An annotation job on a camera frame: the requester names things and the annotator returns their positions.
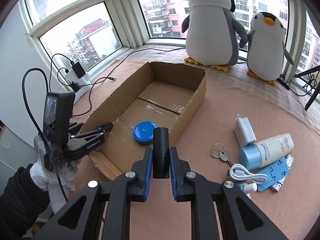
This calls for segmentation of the black sleeved left forearm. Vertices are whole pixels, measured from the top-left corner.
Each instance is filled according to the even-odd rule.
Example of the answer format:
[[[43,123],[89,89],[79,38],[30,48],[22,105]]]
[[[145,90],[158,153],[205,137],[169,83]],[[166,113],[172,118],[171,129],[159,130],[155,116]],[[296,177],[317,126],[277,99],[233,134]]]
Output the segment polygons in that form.
[[[1,239],[23,239],[50,203],[48,193],[31,178],[32,166],[20,167],[1,195]]]

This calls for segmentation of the white gloved left hand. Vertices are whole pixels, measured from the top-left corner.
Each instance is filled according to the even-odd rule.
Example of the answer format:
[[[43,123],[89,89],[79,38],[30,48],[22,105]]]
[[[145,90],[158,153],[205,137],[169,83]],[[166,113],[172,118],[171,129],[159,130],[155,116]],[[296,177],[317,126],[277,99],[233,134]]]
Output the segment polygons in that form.
[[[49,171],[44,167],[46,150],[44,142],[39,135],[34,138],[34,148],[38,155],[38,161],[31,167],[30,176],[43,192],[48,193],[52,211],[56,214],[67,201],[61,191],[55,171]],[[69,191],[75,191],[74,181],[80,161],[63,161],[63,164],[57,165],[57,171],[65,194],[68,194]]]

